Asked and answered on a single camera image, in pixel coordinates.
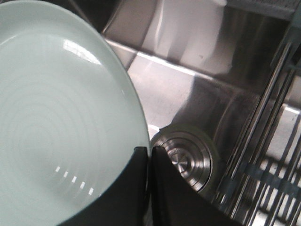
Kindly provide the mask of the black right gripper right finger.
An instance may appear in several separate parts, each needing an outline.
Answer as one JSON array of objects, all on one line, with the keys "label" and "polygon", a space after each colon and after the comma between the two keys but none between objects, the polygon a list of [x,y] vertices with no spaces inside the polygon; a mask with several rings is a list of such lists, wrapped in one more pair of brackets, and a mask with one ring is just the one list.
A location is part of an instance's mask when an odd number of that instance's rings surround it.
[{"label": "black right gripper right finger", "polygon": [[151,154],[151,208],[155,226],[234,226],[182,178],[163,147]]}]

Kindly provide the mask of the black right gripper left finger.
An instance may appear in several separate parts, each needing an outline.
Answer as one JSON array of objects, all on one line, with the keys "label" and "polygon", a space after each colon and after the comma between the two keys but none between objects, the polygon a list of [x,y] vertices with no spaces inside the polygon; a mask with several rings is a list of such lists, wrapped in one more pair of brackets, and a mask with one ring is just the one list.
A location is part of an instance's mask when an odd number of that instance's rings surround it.
[{"label": "black right gripper left finger", "polygon": [[142,226],[149,202],[149,157],[145,146],[134,148],[128,164],[99,198],[61,226]]}]

